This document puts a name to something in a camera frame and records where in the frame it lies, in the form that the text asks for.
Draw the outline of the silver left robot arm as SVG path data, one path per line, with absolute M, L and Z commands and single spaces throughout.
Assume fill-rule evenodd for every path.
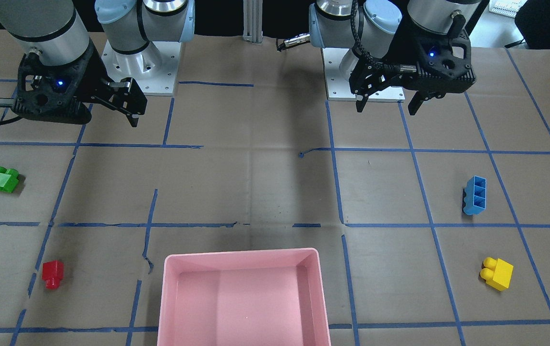
M 345 79 L 358 112 L 389 87 L 415 92 L 407 109 L 466 92 L 477 77 L 467 32 L 478 0 L 315 0 L 308 10 L 310 42 L 349 49 Z

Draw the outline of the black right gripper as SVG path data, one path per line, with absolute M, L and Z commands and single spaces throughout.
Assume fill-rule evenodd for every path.
M 43 54 L 35 47 L 23 55 L 18 68 L 18 90 L 11 111 L 32 121 L 62 124 L 87 124 L 92 114 L 87 103 L 104 105 L 125 114 L 131 127 L 138 127 L 146 112 L 147 98 L 138 81 L 124 77 L 115 82 L 95 44 L 65 65 L 46 66 Z

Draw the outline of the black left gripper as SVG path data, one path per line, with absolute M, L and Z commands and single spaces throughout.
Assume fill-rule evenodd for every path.
M 476 81 L 467 30 L 474 13 L 352 13 L 350 49 L 358 58 L 349 77 L 357 112 L 367 95 L 389 87 L 415 94 L 415 116 L 427 95 L 463 93 Z

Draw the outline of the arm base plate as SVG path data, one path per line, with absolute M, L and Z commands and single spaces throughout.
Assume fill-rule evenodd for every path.
M 101 56 L 110 78 L 134 78 L 145 96 L 174 96 L 183 43 L 156 41 L 142 52 L 123 55 L 106 42 Z
M 356 96 L 350 92 L 349 77 L 358 58 L 350 49 L 321 49 L 328 99 L 333 101 L 355 101 Z M 389 87 L 371 95 L 371 102 L 402 102 L 405 100 L 401 87 Z

